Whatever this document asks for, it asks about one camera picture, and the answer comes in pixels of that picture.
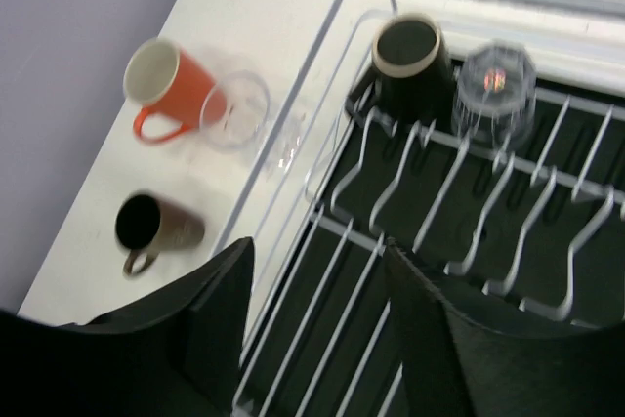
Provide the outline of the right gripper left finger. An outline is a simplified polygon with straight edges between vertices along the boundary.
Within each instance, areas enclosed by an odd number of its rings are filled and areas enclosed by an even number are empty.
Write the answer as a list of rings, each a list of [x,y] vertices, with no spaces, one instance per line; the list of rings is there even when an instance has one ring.
[[[231,415],[254,261],[253,239],[240,238],[85,325],[2,312],[2,415]]]

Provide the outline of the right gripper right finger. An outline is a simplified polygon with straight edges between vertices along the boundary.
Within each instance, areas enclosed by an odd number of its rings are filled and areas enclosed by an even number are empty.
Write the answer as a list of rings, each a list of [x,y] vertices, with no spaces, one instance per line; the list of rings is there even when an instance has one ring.
[[[623,324],[522,312],[393,238],[383,260],[410,415],[623,415]]]

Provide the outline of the brown striped cup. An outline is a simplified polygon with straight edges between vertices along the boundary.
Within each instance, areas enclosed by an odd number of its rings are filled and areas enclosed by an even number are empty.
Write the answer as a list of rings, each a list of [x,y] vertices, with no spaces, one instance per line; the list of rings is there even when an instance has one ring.
[[[114,224],[117,243],[128,252],[123,264],[127,277],[147,271],[161,253],[194,249],[206,225],[195,212],[170,199],[136,192],[120,207]]]

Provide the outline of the clear faceted glass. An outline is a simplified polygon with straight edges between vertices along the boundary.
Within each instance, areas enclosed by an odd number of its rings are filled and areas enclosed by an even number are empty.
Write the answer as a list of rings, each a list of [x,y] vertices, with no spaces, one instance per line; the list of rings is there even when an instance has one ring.
[[[224,92],[226,111],[215,123],[208,122],[208,104]],[[205,97],[199,117],[200,136],[220,152],[242,151],[256,141],[265,128],[271,110],[266,81],[251,70],[236,70],[220,78]]]

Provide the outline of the orange cup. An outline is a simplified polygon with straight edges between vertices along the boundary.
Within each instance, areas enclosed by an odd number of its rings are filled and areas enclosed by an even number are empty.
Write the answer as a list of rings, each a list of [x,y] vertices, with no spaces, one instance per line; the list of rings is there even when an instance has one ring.
[[[124,96],[141,111],[133,122],[135,136],[146,144],[161,144],[220,121],[227,111],[227,97],[217,79],[176,43],[151,38],[129,60],[122,82]],[[179,123],[179,128],[161,136],[144,134],[143,126],[153,115]]]

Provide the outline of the dark brown cup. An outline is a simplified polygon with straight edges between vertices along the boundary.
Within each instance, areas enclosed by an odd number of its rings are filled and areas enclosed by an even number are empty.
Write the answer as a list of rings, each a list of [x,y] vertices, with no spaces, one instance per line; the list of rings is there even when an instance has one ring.
[[[385,23],[375,35],[371,65],[349,92],[346,113],[359,125],[373,107],[404,125],[450,127],[455,82],[440,26],[422,13]]]

